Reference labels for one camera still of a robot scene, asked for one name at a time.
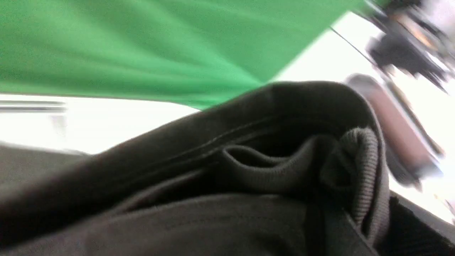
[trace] blurry object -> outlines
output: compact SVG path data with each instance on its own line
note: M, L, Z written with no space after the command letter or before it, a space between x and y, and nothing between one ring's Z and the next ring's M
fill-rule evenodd
M386 156L394 177L404 185L418 185L419 179L440 175L439 152L416 118L390 89L391 81L376 81L353 75L346 84L368 99L386 140Z
M76 151L45 150L2 143L0 193L13 193L17 186L37 177L52 177L66 165L76 164L87 156Z
M452 96L438 90L430 81L417 74L417 77L396 67L388 68L393 90L406 102L417 122L431 138L444 157L455 157L455 101Z
M384 9L371 2L369 5L374 7L371 8L374 14L370 20L385 33L368 49L377 67L386 72L385 68L393 65L412 76L420 74L442 91L450 93L447 82L454 77L455 58L450 39L453 28L449 28L447 22L450 19L452 24L455 22L455 7L444 10L447 18L442 26L442 23L434 24L434 19L428 18L434 16L430 10L444 8L433 2L415 1L395 9L393 5Z
M66 106L55 101L0 100L0 114L44 114L49 116L55 132L65 140Z

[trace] green fabric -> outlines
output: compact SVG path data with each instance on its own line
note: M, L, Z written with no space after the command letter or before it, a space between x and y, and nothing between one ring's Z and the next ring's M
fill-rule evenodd
M361 2L3 0L0 92L206 108L269 81Z

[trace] clothing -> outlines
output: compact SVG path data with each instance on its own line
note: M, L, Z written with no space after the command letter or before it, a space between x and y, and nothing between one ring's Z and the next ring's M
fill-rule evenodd
M283 83L0 195L2 255L453 252L397 224L409 218L395 216L400 204L389 207L383 137L365 100L337 83ZM400 230L424 230L427 246Z

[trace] black cable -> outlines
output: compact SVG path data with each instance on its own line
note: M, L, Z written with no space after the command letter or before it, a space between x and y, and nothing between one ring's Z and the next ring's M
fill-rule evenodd
M337 34L339 37L341 37L345 42L347 42L350 46L352 46L358 53L360 53L366 60L368 60L369 63L371 63L374 67L376 67L376 63L371 60L367 55L365 55L361 50L359 50L357 47L355 47L351 42L349 42L344 36L342 36L340 33L338 33L332 26L330 26L330 30L333 31L335 34ZM389 76L382 71L380 68L377 69L377 72L385 79L386 81L389 80Z

